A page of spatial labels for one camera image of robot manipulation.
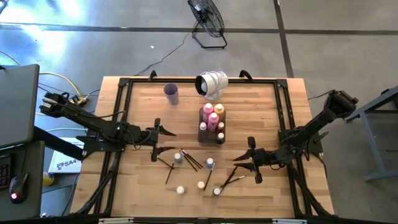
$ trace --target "bottle cap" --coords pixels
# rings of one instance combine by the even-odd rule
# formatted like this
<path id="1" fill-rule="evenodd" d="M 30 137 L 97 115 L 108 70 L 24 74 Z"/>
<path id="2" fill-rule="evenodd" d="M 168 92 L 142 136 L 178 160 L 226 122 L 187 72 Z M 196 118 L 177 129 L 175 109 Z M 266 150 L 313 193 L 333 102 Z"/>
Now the bottle cap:
<path id="1" fill-rule="evenodd" d="M 221 190 L 220 190 L 218 187 L 216 187 L 215 189 L 213 189 L 213 194 L 214 194 L 214 195 L 220 195 L 220 193 L 221 193 Z"/>
<path id="2" fill-rule="evenodd" d="M 198 187 L 199 187 L 199 189 L 204 189 L 205 188 L 205 183 L 203 183 L 203 181 L 199 181 L 198 182 Z"/>
<path id="3" fill-rule="evenodd" d="M 179 186 L 179 187 L 177 187 L 177 193 L 178 194 L 184 194 L 184 191 L 185 191 L 185 189 L 184 189 L 184 187 L 182 187 L 182 186 Z"/>
<path id="4" fill-rule="evenodd" d="M 223 140 L 224 139 L 224 133 L 218 133 L 217 139 L 218 140 Z"/>
<path id="5" fill-rule="evenodd" d="M 207 164 L 211 165 L 214 163 L 214 160 L 212 158 L 208 158 L 206 162 Z"/>
<path id="6" fill-rule="evenodd" d="M 213 107 L 213 105 L 211 105 L 211 103 L 207 103 L 207 104 L 205 104 L 205 108 L 207 108 L 207 109 L 211 109 L 211 107 Z"/>
<path id="7" fill-rule="evenodd" d="M 212 119 L 217 119 L 217 114 L 216 113 L 211 113 L 211 115 L 210 115 L 210 117 L 212 118 Z"/>
<path id="8" fill-rule="evenodd" d="M 207 128 L 206 123 L 204 123 L 204 122 L 200 123 L 199 128 L 200 128 L 202 131 L 206 130 L 206 128 Z"/>
<path id="9" fill-rule="evenodd" d="M 177 159 L 177 160 L 181 159 L 181 154 L 179 154 L 179 153 L 174 154 L 174 159 Z"/>
<path id="10" fill-rule="evenodd" d="M 218 110 L 222 110 L 222 109 L 223 109 L 223 105 L 217 104 L 217 105 L 216 105 L 216 108 L 217 108 Z"/>

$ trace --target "fan stand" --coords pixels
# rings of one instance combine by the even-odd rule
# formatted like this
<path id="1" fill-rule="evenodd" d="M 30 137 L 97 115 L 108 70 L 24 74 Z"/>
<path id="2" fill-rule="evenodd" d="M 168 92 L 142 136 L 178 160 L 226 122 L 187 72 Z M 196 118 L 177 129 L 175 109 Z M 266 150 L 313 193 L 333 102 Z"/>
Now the fan stand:
<path id="1" fill-rule="evenodd" d="M 201 48 L 203 48 L 203 49 L 224 49 L 224 48 L 228 45 L 228 43 L 226 42 L 226 39 L 225 39 L 225 37 L 224 37 L 224 34 L 221 34 L 221 33 L 220 33 L 221 37 L 223 38 L 223 40 L 224 40 L 224 42 L 225 42 L 225 45 L 224 45 L 224 46 L 209 46 L 209 47 L 204 46 L 203 44 L 201 44 L 201 42 L 197 39 L 197 37 L 196 37 L 195 34 L 194 34 L 194 32 L 195 32 L 195 30 L 197 29 L 198 25 L 199 25 L 199 23 L 198 23 L 198 21 L 197 21 L 197 22 L 196 22 L 196 25 L 194 26 L 194 28 L 193 28 L 193 30 L 192 30 L 192 38 L 194 38 L 195 41 L 198 42 L 198 44 L 200 45 Z"/>

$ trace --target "concrete floor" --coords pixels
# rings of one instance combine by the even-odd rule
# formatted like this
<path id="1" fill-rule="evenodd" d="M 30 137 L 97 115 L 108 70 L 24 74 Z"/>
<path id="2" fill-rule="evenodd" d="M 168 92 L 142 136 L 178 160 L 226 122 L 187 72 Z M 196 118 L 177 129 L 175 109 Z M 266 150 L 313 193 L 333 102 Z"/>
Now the concrete floor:
<path id="1" fill-rule="evenodd" d="M 226 28 L 278 29 L 272 0 L 214 0 Z M 308 96 L 331 89 L 344 90 L 359 99 L 361 106 L 381 91 L 398 85 L 398 17 L 394 0 L 280 0 L 285 29 L 332 30 L 320 35 L 287 34 L 294 77 L 305 79 Z M 74 26 L 177 27 L 191 28 L 195 22 L 185 0 L 10 0 L 0 22 Z M 70 78 L 81 92 L 100 87 L 106 75 L 134 75 L 157 62 L 179 45 L 185 32 L 94 32 L 45 31 L 45 26 L 0 27 L 0 49 L 19 63 L 38 63 L 40 71 L 57 72 Z M 395 35 L 335 35 L 333 30 L 393 30 Z M 206 70 L 223 70 L 236 77 L 240 70 L 254 77 L 286 77 L 286 55 L 279 34 L 226 33 L 224 50 L 203 50 L 190 37 L 163 63 L 153 67 L 159 75 L 195 76 Z M 204 42 L 217 43 L 204 33 Z M 0 57 L 1 65 L 12 61 Z M 57 77 L 42 76 L 40 82 L 73 92 Z M 44 93 L 39 90 L 38 99 Z M 87 105 L 94 110 L 96 99 Z M 310 102 L 313 115 L 322 108 L 324 98 Z M 37 116 L 42 129 L 79 128 L 58 119 Z M 325 130 L 324 160 L 335 213 L 341 217 L 397 222 L 398 179 L 366 184 L 363 175 L 376 170 L 362 124 L 335 121 Z M 78 131 L 54 132 L 72 137 Z M 51 150 L 46 151 L 48 169 Z M 72 184 L 75 176 L 63 176 L 53 186 Z M 43 194 L 42 212 L 60 215 L 71 188 Z"/>

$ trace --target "floor fan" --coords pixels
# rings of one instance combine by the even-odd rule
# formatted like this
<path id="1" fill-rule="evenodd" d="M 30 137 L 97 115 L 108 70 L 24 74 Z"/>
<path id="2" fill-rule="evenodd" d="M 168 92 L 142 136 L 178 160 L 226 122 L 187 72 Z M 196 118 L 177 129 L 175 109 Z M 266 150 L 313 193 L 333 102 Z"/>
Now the floor fan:
<path id="1" fill-rule="evenodd" d="M 197 20 L 192 30 L 192 38 L 194 38 L 203 49 L 224 49 L 228 44 L 224 37 L 224 22 L 214 2 L 212 0 L 188 0 L 188 4 Z M 204 46 L 194 34 L 199 25 L 201 25 L 210 36 L 214 38 L 222 37 L 225 45 Z"/>

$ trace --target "computer mouse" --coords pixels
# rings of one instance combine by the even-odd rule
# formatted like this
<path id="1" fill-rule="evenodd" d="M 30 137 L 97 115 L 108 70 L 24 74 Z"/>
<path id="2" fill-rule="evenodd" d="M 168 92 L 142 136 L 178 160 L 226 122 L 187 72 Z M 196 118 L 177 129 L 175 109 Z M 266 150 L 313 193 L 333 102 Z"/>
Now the computer mouse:
<path id="1" fill-rule="evenodd" d="M 9 193 L 12 203 L 22 203 L 27 198 L 27 178 L 26 172 L 21 172 L 10 181 Z"/>

